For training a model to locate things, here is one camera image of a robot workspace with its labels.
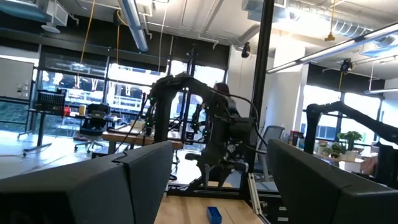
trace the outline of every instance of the exposed ceiling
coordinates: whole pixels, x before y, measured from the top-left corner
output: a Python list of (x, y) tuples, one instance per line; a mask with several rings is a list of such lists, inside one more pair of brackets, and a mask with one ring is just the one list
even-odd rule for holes
[[(59, 0), (72, 14), (90, 16), (91, 2), (93, 0)], [(180, 35), (188, 38), (205, 38), (217, 40), (219, 44), (242, 46), (247, 40), (251, 45), (257, 46), (259, 35), (256, 30), (259, 22), (248, 19), (248, 12), (242, 10), (243, 0), (170, 0), (168, 4), (154, 1), (154, 11), (151, 17), (147, 16), (149, 30), (160, 32), (162, 22), (167, 9), (164, 32)], [(331, 0), (303, 0), (315, 6), (330, 8)], [(104, 21), (113, 20), (113, 12), (119, 7), (118, 0), (96, 0), (94, 18)], [(398, 4), (393, 0), (349, 0), (342, 1), (336, 6), (336, 11), (348, 15), (354, 15), (357, 22), (371, 23), (374, 29), (384, 27), (396, 21), (398, 16)], [(271, 48), (279, 44), (280, 37), (290, 36), (306, 46), (307, 54), (330, 47), (340, 41), (348, 39), (336, 36), (336, 41), (325, 42), (323, 39), (328, 34), (329, 27), (314, 27), (301, 24), (298, 26), (293, 21), (280, 21), (273, 25), (271, 36)], [(344, 58), (352, 58), (352, 61), (366, 58), (361, 55), (365, 46), (343, 52), (340, 55), (317, 62), (324, 67), (339, 68), (338, 61)], [(397, 78), (398, 74), (391, 71), (396, 68), (398, 62), (389, 62), (385, 65), (375, 65), (374, 75), (379, 78)], [(358, 65), (354, 72), (370, 75), (372, 63)]]

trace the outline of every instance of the desk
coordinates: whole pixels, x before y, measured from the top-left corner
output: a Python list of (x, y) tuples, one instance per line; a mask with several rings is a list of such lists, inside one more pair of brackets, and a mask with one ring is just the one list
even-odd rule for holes
[[(108, 154), (114, 154), (116, 150), (116, 143), (123, 142), (123, 139), (126, 137), (126, 134), (129, 133), (131, 126), (125, 126), (117, 129), (118, 133), (112, 133), (105, 131), (102, 134), (102, 139), (105, 141), (109, 141), (109, 149)], [(137, 135), (140, 130), (133, 129), (131, 134), (129, 134), (125, 140), (125, 143), (128, 144), (142, 144), (143, 146), (150, 145), (154, 143), (154, 138), (152, 136), (142, 136)], [(181, 141), (170, 141), (172, 143), (173, 149), (182, 149), (183, 144)]]
[[(37, 146), (33, 147), (33, 148), (24, 149), (24, 151), (25, 152), (29, 152), (29, 151), (33, 151), (33, 150), (36, 150), (36, 149), (40, 149), (40, 148), (43, 148), (43, 147), (50, 146), (52, 143), (43, 144), (44, 122), (45, 122), (45, 116), (46, 115), (53, 115), (53, 114), (52, 113), (48, 113), (46, 111), (36, 110), (36, 109), (28, 109), (27, 111), (31, 112), (31, 113), (40, 113), (40, 124), (39, 124), (39, 133), (38, 133), (38, 136), (37, 136)], [(71, 113), (70, 115), (68, 115), (66, 117), (76, 118), (76, 119), (90, 119), (89, 115), (82, 116), (82, 115), (79, 115), (79, 114), (76, 114), (76, 113)], [(107, 117), (104, 118), (104, 120), (106, 122), (108, 122), (108, 123), (115, 123), (115, 122), (117, 122), (119, 120), (119, 118), (115, 118), (115, 117), (111, 118), (110, 116), (107, 116)]]
[(263, 224), (260, 218), (243, 200), (166, 196), (160, 204), (155, 224), (204, 224), (208, 206), (216, 206), (223, 217), (223, 224)]

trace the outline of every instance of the black office chair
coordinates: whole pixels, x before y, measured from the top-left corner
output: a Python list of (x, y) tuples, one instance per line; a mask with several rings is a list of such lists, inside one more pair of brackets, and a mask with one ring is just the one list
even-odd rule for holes
[[(268, 144), (270, 139), (280, 139), (282, 133), (284, 132), (284, 127), (270, 125), (264, 131), (262, 138)], [(263, 141), (259, 141), (258, 149), (263, 152), (267, 152), (267, 146), (263, 143)], [(263, 179), (259, 179), (256, 181), (270, 181), (268, 175), (268, 167), (267, 167), (267, 157), (263, 154), (257, 154), (258, 162), (254, 165), (254, 173), (264, 175)]]
[(109, 115), (110, 111), (111, 107), (104, 104), (90, 104), (87, 106), (87, 113), (90, 117), (85, 119), (85, 122), (80, 127), (79, 133), (92, 140), (76, 144), (75, 152), (78, 146), (88, 146), (87, 153), (90, 153), (90, 148), (93, 149), (94, 146), (104, 147), (104, 145), (96, 141), (96, 139), (98, 140), (100, 136), (102, 136), (106, 126), (104, 117)]

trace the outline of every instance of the wooden table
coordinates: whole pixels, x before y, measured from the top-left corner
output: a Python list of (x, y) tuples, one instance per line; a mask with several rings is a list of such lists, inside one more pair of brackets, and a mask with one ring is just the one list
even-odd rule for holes
[(243, 200), (165, 196), (157, 212), (155, 224), (204, 224), (208, 206), (217, 207), (223, 217), (222, 224), (263, 224)]
[[(102, 138), (105, 141), (109, 141), (109, 149), (108, 149), (108, 154), (114, 154), (116, 150), (116, 143), (117, 142), (123, 142), (123, 139), (126, 137), (126, 134), (130, 131), (131, 127), (130, 126), (125, 126), (123, 128), (117, 129), (120, 133), (112, 133), (112, 132), (107, 132), (105, 131), (102, 134)], [(142, 135), (137, 135), (137, 133), (140, 130), (138, 129), (133, 129), (131, 133), (129, 134), (128, 137), (125, 140), (125, 143), (131, 144), (131, 145), (150, 145), (154, 143), (154, 138), (151, 136), (142, 136)], [(170, 141), (172, 143), (173, 149), (182, 149), (183, 144), (181, 141)]]

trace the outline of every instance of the mesh chair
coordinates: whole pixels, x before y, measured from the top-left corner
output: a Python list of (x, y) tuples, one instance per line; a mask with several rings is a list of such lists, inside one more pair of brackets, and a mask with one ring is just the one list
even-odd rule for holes
[[(262, 135), (262, 138), (265, 140), (265, 142), (268, 144), (268, 141), (270, 139), (280, 139), (282, 133), (284, 132), (284, 127), (280, 126), (268, 126), (266, 130), (264, 131), (264, 134)], [(263, 141), (260, 140), (260, 143), (258, 144), (258, 149), (263, 152), (267, 152), (267, 146), (263, 143)], [(254, 173), (257, 174), (263, 174), (264, 179), (261, 179), (260, 181), (269, 181), (269, 175), (268, 175), (268, 167), (267, 167), (267, 156), (263, 154), (257, 154), (257, 159), (258, 163), (256, 163), (255, 168), (254, 168)]]
[(88, 146), (87, 153), (90, 153), (90, 148), (94, 148), (94, 146), (104, 147), (103, 144), (99, 143), (98, 140), (102, 133), (104, 132), (104, 128), (106, 126), (106, 121), (102, 117), (93, 117), (93, 112), (103, 112), (104, 115), (108, 115), (111, 111), (111, 108), (108, 105), (104, 104), (90, 104), (87, 106), (87, 113), (91, 114), (90, 118), (86, 118), (83, 125), (80, 127), (79, 133), (85, 137), (87, 137), (90, 141), (79, 143), (75, 145), (75, 152), (77, 151), (78, 146)]

